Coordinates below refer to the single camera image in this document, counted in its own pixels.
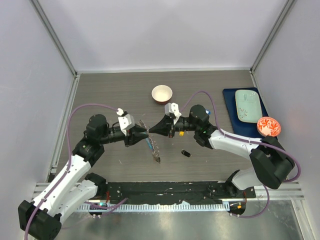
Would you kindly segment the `black tag key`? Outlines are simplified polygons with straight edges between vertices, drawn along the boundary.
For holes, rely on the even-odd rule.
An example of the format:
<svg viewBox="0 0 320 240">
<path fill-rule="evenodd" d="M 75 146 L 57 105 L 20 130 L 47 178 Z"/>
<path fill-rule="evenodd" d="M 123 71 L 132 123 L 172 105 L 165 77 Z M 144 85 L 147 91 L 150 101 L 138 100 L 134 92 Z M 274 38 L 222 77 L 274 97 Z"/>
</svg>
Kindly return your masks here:
<svg viewBox="0 0 320 240">
<path fill-rule="evenodd" d="M 189 152 L 185 151 L 185 150 L 182 150 L 181 154 L 186 156 L 186 157 L 188 157 L 188 158 L 191 156 L 191 154 Z"/>
</svg>

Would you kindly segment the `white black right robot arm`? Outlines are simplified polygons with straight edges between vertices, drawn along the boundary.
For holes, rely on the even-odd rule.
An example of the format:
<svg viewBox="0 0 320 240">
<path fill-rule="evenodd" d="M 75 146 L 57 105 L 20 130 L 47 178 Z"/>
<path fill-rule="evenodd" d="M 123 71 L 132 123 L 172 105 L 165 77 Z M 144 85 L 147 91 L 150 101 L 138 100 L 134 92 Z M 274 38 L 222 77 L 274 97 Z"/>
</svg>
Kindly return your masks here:
<svg viewBox="0 0 320 240">
<path fill-rule="evenodd" d="M 176 132 L 192 131 L 200 146 L 230 152 L 251 161 L 251 168 L 236 170 L 225 181 L 225 191 L 230 197 L 236 198 L 254 186 L 264 185 L 276 190 L 295 166 L 276 138 L 250 139 L 219 130 L 210 123 L 210 116 L 202 105 L 192 106 L 187 117 L 182 116 L 176 103 L 168 103 L 164 108 L 164 117 L 149 129 L 150 133 L 173 138 Z"/>
</svg>

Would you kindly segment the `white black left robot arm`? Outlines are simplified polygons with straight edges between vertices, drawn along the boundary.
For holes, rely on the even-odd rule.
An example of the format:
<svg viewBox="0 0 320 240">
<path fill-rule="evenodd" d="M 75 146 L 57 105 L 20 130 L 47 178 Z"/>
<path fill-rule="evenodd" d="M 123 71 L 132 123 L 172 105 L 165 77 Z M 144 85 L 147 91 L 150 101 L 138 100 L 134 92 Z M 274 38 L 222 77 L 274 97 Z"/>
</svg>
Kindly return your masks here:
<svg viewBox="0 0 320 240">
<path fill-rule="evenodd" d="M 118 117 L 118 124 L 110 127 L 104 115 L 93 115 L 59 174 L 32 201 L 24 200 L 19 205 L 19 224 L 26 238 L 53 240 L 80 205 L 106 195 L 106 179 L 97 174 L 89 174 L 80 185 L 76 183 L 103 155 L 105 144 L 123 141 L 129 147 L 148 138 L 147 130 L 137 125 L 130 114 Z"/>
</svg>

